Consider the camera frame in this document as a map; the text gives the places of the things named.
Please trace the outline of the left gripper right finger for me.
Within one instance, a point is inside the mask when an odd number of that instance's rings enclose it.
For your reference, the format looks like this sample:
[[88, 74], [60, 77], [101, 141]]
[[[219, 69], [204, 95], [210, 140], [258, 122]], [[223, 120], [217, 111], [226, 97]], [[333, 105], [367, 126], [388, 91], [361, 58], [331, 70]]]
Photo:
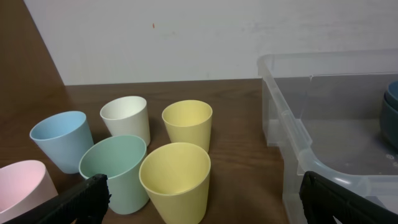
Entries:
[[304, 174], [299, 195], [308, 224], [397, 224], [396, 213], [313, 171]]

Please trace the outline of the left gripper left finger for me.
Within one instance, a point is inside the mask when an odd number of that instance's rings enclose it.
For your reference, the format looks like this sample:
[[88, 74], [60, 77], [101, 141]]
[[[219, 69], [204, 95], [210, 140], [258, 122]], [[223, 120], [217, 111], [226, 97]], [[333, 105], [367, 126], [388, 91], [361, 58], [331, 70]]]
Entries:
[[6, 224], [101, 224], [111, 198], [107, 179], [96, 174]]

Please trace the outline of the dark blue bowl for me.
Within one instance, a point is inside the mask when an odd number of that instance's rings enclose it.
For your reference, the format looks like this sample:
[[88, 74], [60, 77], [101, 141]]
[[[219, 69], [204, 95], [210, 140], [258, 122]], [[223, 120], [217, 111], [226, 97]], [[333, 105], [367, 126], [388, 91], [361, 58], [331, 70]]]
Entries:
[[398, 81], [390, 83], [385, 92], [386, 102], [393, 107], [396, 111], [398, 110]]
[[382, 101], [379, 125], [382, 135], [397, 149], [397, 110], [386, 101], [386, 97]]

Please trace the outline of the clear plastic storage container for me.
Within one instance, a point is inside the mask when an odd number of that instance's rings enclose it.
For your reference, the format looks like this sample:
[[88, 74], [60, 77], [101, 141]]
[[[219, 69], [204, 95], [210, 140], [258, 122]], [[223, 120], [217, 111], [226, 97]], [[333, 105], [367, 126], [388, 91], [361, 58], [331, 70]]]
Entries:
[[263, 132], [284, 160], [289, 222], [306, 222], [299, 190], [309, 170], [396, 212], [397, 149], [379, 117], [397, 80], [397, 50], [264, 55], [257, 67]]

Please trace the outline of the mint green cup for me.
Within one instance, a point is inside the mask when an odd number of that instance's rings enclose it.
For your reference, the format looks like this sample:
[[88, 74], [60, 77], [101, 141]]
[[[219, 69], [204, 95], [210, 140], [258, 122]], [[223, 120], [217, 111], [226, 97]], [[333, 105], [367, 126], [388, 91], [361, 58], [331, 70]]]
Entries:
[[80, 175], [108, 177], [109, 207], [120, 215], [140, 210], [149, 196], [139, 180], [139, 168], [147, 155], [146, 142], [131, 135], [112, 136], [92, 146], [81, 158]]

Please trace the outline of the pink cup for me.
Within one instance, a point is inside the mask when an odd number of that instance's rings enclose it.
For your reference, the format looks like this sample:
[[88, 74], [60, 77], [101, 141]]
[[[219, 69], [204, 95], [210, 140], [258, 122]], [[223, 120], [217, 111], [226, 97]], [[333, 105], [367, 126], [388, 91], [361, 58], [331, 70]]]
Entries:
[[20, 161], [1, 168], [1, 223], [54, 198], [58, 192], [43, 162]]

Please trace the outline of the light blue cup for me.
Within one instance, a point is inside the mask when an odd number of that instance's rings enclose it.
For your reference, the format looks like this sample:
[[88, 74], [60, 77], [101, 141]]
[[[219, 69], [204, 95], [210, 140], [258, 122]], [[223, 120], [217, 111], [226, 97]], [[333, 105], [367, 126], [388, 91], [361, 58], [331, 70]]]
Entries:
[[29, 136], [65, 174], [78, 173], [81, 158], [94, 145], [86, 114], [81, 111], [48, 117], [37, 123]]

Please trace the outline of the lower yellow cup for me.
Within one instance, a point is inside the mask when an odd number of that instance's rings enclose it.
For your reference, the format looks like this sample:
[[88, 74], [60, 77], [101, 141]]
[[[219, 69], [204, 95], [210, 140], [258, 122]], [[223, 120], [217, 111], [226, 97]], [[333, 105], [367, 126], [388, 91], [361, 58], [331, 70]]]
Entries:
[[139, 180], [163, 221], [198, 224], [206, 213], [211, 159], [201, 147], [175, 142], [152, 151]]

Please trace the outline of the yellow cup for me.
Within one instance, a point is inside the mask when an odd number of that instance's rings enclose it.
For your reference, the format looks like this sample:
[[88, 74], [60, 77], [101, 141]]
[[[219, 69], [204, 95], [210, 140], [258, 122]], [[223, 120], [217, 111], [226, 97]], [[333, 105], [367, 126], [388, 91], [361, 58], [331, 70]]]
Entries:
[[163, 221], [198, 224], [206, 213], [211, 159], [201, 147], [175, 142], [152, 151], [139, 180]]
[[178, 101], [162, 112], [171, 142], [192, 143], [206, 152], [210, 148], [212, 116], [212, 107], [199, 100]]

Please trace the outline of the cream white cup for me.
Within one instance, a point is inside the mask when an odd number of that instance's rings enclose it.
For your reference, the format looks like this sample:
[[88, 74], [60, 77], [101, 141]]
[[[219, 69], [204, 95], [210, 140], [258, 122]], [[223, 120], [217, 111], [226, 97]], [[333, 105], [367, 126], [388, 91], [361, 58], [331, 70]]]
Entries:
[[141, 96], [124, 96], [105, 104], [99, 112], [112, 136], [133, 135], [150, 144], [147, 101]]

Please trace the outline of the upper yellow cup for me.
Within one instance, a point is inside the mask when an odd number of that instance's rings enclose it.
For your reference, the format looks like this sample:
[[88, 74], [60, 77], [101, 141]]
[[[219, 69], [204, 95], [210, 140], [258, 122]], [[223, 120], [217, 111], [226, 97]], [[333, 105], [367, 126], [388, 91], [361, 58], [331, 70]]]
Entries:
[[162, 112], [171, 142], [192, 143], [206, 152], [210, 148], [212, 116], [212, 107], [199, 100], [178, 101]]

